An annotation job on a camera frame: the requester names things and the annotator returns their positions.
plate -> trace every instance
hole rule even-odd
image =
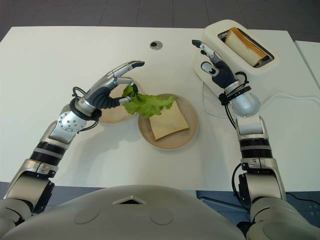
[[[141,89],[140,85],[135,82],[136,86],[138,87],[139,93],[145,94],[144,91]],[[110,97],[118,98],[121,97],[124,89],[127,87],[127,84],[120,84],[116,88],[114,88],[111,93]],[[99,118],[99,123],[103,124],[117,124],[129,120],[134,116],[134,114],[130,114],[126,111],[124,106],[117,106],[114,108],[107,108],[101,109],[102,115]]]
[[[189,129],[178,131],[170,135],[164,136],[159,140],[155,140],[155,136],[152,132],[149,119],[144,118],[141,114],[138,117],[139,130],[144,139],[153,145],[154,147],[162,150],[177,150],[188,143],[190,143],[198,132],[199,121],[197,112],[194,107],[185,98],[174,94],[160,94],[162,98],[173,96],[176,98],[176,103],[180,109],[180,112],[184,116],[186,122],[189,125]]]

bread slice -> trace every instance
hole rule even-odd
[[[161,115],[153,115],[149,121],[155,140],[189,128],[176,101],[170,109],[163,108]]]
[[[236,27],[229,30],[224,43],[251,66],[267,55],[249,41]]]

black cable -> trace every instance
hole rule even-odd
[[[231,116],[231,114],[230,114],[230,111],[229,111],[228,106],[225,105],[225,106],[224,106],[224,109],[225,109],[225,113],[226,113],[226,115],[228,116],[228,119],[229,119],[230,123],[232,124],[232,126],[234,127],[234,129],[236,129],[235,122],[234,122],[234,120],[232,119],[232,116]]]
[[[95,126],[97,126],[99,123],[99,120],[95,121],[94,124],[92,124],[91,126],[88,126],[80,131],[78,131],[77,133],[80,133],[80,132],[84,132],[84,131],[87,131],[87,130],[90,130],[90,129],[93,129]]]
[[[286,192],[286,194],[288,194],[288,195],[290,195],[290,196],[294,197],[294,198],[295,198],[295,199],[297,199],[297,200],[300,200],[300,201],[306,201],[306,202],[312,202],[312,203],[318,204],[318,205],[320,206],[320,203],[319,203],[319,202],[317,202],[317,201],[310,200],[310,199],[299,198],[299,197],[297,197],[297,196],[293,195],[293,194],[292,194],[292,193],[290,193],[290,192]]]
[[[240,168],[240,166],[241,166],[241,163],[239,163],[239,164],[235,167],[235,169],[233,170],[232,178],[231,178],[231,186],[232,186],[232,190],[233,190],[233,193],[234,193],[236,199],[238,199],[238,201],[239,201],[239,203],[241,204],[241,206],[242,206],[248,213],[250,213],[250,209],[248,209],[248,208],[242,203],[241,198],[240,198],[240,196],[239,196],[239,194],[238,194],[238,192],[237,192],[237,189],[236,189],[235,175],[236,175],[236,172],[237,172],[238,168]]]
[[[78,87],[78,86],[74,86],[72,88],[72,97],[75,97],[77,100],[80,99],[80,96],[77,94],[77,91],[79,91],[80,93],[82,93],[83,95],[86,94],[86,91],[83,90],[82,88]],[[88,127],[85,127],[84,129],[78,131],[77,133],[80,133],[80,132],[84,132],[84,131],[87,131],[87,130],[90,130],[90,129],[93,129],[95,126],[97,126],[99,123],[99,119],[97,121],[94,122],[94,124],[92,124],[91,126],[88,126]]]
[[[80,99],[80,96],[77,94],[77,91],[79,91],[79,92],[82,93],[83,95],[86,94],[86,91],[85,91],[85,90],[83,90],[82,88],[80,88],[80,87],[78,87],[78,86],[74,86],[74,87],[72,88],[72,92],[73,92],[72,97],[75,97],[77,100]]]
[[[244,76],[244,82],[243,82],[241,85],[237,86],[235,89],[233,89],[231,92],[229,92],[229,94],[226,95],[226,96],[229,96],[231,93],[236,92],[239,88],[244,87],[246,84],[249,83],[248,78],[247,78],[247,75],[246,75],[243,71],[238,71],[238,72],[235,73],[235,75],[242,75],[242,76]]]
[[[234,125],[236,125],[236,123],[235,123],[234,119],[232,118],[232,115],[231,115],[231,112],[230,112],[230,110],[229,110],[229,106],[228,106],[228,105],[226,106],[226,110],[228,111],[229,116],[230,116],[230,118],[231,118],[231,120],[232,120],[233,124],[234,124]]]

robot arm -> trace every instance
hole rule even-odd
[[[192,44],[200,48],[201,53],[211,61],[203,62],[201,68],[212,76],[214,83],[224,89],[224,93],[218,97],[221,104],[227,107],[231,103],[236,114],[235,128],[242,154],[241,167],[246,171],[239,176],[242,203],[249,207],[261,197],[285,200],[286,193],[277,161],[272,155],[265,123],[259,116],[260,102],[249,93],[251,87],[246,86],[248,81],[241,83],[228,65],[205,43],[193,40]]]
[[[111,98],[109,95],[119,84],[130,84],[138,91],[134,81],[122,75],[143,65],[143,61],[122,64],[98,80],[83,97],[75,97],[62,109],[12,179],[4,200],[0,201],[0,238],[31,215],[44,211],[55,186],[49,178],[55,176],[76,134],[85,128],[87,121],[99,119],[100,109],[114,108],[131,100],[129,96]]]
[[[236,114],[234,127],[242,155],[240,165],[245,171],[239,175],[239,201],[250,208],[251,224],[246,239],[318,239],[320,230],[286,202],[277,161],[273,158],[265,123],[259,116],[260,102],[249,93],[248,81],[240,83],[228,65],[205,43],[192,40],[192,44],[209,57],[211,63],[203,62],[201,68],[224,89],[218,98],[226,112],[231,102]]]

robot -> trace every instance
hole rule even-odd
[[[101,189],[43,212],[54,187],[60,160],[87,121],[97,121],[100,109],[131,100],[111,98],[119,84],[134,81],[123,74],[144,65],[130,61],[111,70],[82,97],[74,94],[57,120],[49,125],[0,200],[0,239],[223,239],[223,240],[320,240],[320,229],[309,224],[286,202],[277,161],[273,158],[266,125],[259,116],[260,102],[250,93],[248,81],[239,81],[229,66],[199,40],[192,44],[209,61],[202,70],[223,89],[219,96],[236,129],[244,174],[239,175],[241,205],[250,208],[248,230],[241,231],[197,198],[177,189],[153,185],[128,185]],[[234,121],[228,104],[236,114]]]

